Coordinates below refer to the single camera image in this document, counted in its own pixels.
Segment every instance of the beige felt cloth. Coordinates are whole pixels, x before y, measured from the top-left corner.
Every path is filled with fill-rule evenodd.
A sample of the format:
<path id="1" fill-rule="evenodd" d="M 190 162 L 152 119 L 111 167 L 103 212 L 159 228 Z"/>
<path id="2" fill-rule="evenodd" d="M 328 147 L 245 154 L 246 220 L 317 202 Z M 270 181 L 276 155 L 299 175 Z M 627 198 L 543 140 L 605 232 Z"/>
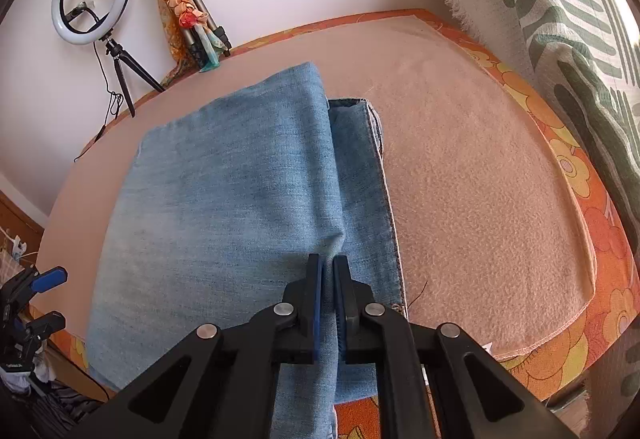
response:
<path id="1" fill-rule="evenodd" d="M 415 17 L 351 24 L 235 56 L 178 83 L 72 168 L 42 239 L 41 271 L 68 282 L 34 299 L 84 337 L 111 211 L 143 134 L 212 99 L 313 61 L 329 97 L 380 113 L 410 319 L 459 323 L 497 356 L 569 325 L 594 294 L 595 260 L 570 188 L 536 124 L 471 58 Z"/>

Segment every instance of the triangular cutout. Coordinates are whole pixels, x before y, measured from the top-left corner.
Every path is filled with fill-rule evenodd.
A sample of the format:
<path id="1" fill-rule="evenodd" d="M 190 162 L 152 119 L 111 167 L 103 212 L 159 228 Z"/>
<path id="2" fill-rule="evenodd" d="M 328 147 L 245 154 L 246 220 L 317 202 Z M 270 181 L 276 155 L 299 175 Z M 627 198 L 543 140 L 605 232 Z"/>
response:
<path id="1" fill-rule="evenodd" d="M 131 400 L 129 410 L 153 423 L 164 421 L 190 363 L 189 356 L 183 356 L 176 361 Z"/>
<path id="2" fill-rule="evenodd" d="M 524 403 L 520 398 L 495 377 L 475 355 L 466 355 L 465 365 L 488 421 L 495 423 L 524 409 Z"/>

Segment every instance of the metal screw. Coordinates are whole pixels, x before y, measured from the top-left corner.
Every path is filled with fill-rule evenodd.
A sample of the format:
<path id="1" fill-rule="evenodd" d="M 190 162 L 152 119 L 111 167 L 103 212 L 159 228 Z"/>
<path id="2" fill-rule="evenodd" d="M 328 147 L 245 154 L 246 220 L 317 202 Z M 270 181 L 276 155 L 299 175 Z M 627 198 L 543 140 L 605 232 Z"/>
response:
<path id="1" fill-rule="evenodd" d="M 455 324 L 446 323 L 440 328 L 440 332 L 447 338 L 458 338 L 460 336 L 460 327 Z"/>
<path id="2" fill-rule="evenodd" d="M 293 313 L 293 306 L 288 302 L 280 302 L 273 306 L 273 312 L 278 316 L 289 316 Z"/>
<path id="3" fill-rule="evenodd" d="M 213 338 L 218 333 L 218 328 L 213 324 L 202 324 L 198 327 L 196 334 L 203 340 Z"/>
<path id="4" fill-rule="evenodd" d="M 364 308 L 364 312 L 369 316 L 382 316 L 385 313 L 385 306 L 378 303 L 367 304 Z"/>

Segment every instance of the orange floral tablecloth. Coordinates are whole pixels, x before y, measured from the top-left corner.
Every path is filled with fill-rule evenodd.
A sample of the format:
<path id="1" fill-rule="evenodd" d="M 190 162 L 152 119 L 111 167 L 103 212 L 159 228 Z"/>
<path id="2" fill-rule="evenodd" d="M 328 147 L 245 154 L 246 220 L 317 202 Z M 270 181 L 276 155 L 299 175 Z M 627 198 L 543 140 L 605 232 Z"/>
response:
<path id="1" fill-rule="evenodd" d="M 232 56 L 299 34 L 391 16 L 415 15 L 459 45 L 525 109 L 546 137 L 584 215 L 596 251 L 596 293 L 567 330 L 528 355 L 502 362 L 530 392 L 546 399 L 575 379 L 622 334 L 640 311 L 638 273 L 616 209 L 597 172 L 569 130 L 532 87 L 490 51 L 427 10 L 364 13 L 334 18 L 259 38 L 232 50 Z M 39 311 L 32 307 L 34 317 Z M 79 367 L 88 368 L 82 340 L 66 331 L 52 340 Z M 337 406 L 340 439 L 380 437 L 377 399 Z"/>

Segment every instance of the blue denim fabric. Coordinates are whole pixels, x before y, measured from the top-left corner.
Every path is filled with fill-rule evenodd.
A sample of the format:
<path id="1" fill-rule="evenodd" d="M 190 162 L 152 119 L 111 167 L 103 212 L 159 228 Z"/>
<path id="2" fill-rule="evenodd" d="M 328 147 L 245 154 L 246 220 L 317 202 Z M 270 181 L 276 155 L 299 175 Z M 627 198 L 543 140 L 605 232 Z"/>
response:
<path id="1" fill-rule="evenodd" d="M 325 439 L 334 401 L 376 392 L 372 367 L 338 368 L 333 256 L 402 303 L 379 125 L 365 100 L 327 103 L 306 63 L 151 130 L 102 250 L 92 368 L 123 387 L 198 325 L 238 325 L 280 301 L 320 253 L 319 360 L 282 366 L 271 437 Z"/>

